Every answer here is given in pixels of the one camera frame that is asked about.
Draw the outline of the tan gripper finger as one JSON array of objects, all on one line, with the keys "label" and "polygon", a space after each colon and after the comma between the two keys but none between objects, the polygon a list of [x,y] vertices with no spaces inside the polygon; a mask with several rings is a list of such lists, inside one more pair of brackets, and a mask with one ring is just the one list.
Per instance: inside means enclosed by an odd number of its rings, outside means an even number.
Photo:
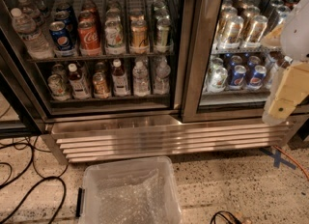
[{"label": "tan gripper finger", "polygon": [[261,45],[268,48],[280,47],[280,38],[283,28],[283,24],[277,25],[273,30],[271,30],[266,36],[262,38]]},{"label": "tan gripper finger", "polygon": [[298,62],[279,69],[270,88],[267,113],[274,119],[286,120],[309,96],[309,64]]}]

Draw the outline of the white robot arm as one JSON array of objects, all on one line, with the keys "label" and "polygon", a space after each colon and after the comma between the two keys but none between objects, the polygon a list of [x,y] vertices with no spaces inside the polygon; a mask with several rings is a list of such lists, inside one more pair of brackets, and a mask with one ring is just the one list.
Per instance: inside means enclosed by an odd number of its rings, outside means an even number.
[{"label": "white robot arm", "polygon": [[282,25],[262,40],[263,47],[280,47],[292,64],[277,70],[270,87],[262,120],[275,126],[283,123],[309,96],[309,0],[300,0]]}]

